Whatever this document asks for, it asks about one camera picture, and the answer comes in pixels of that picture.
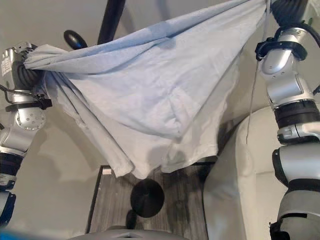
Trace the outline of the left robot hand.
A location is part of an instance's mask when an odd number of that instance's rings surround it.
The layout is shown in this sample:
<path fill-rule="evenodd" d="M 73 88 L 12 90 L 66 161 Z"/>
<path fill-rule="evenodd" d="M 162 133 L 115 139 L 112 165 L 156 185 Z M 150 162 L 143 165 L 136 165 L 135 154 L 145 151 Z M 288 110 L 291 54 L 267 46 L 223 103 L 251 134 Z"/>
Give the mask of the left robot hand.
<path fill-rule="evenodd" d="M 0 90 L 10 103 L 36 102 L 45 99 L 34 92 L 34 88 L 43 79 L 42 70 L 27 69 L 25 61 L 29 53 L 37 47 L 27 41 L 7 48 L 0 55 Z"/>

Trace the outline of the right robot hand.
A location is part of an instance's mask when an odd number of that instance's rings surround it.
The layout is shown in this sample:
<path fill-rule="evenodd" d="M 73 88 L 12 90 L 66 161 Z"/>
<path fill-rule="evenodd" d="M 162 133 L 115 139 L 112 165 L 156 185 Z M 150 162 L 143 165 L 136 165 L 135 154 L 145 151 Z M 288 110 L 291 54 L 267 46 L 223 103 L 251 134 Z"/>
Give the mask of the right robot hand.
<path fill-rule="evenodd" d="M 307 0 L 273 0 L 272 15 L 280 27 L 301 23 L 307 7 Z"/>

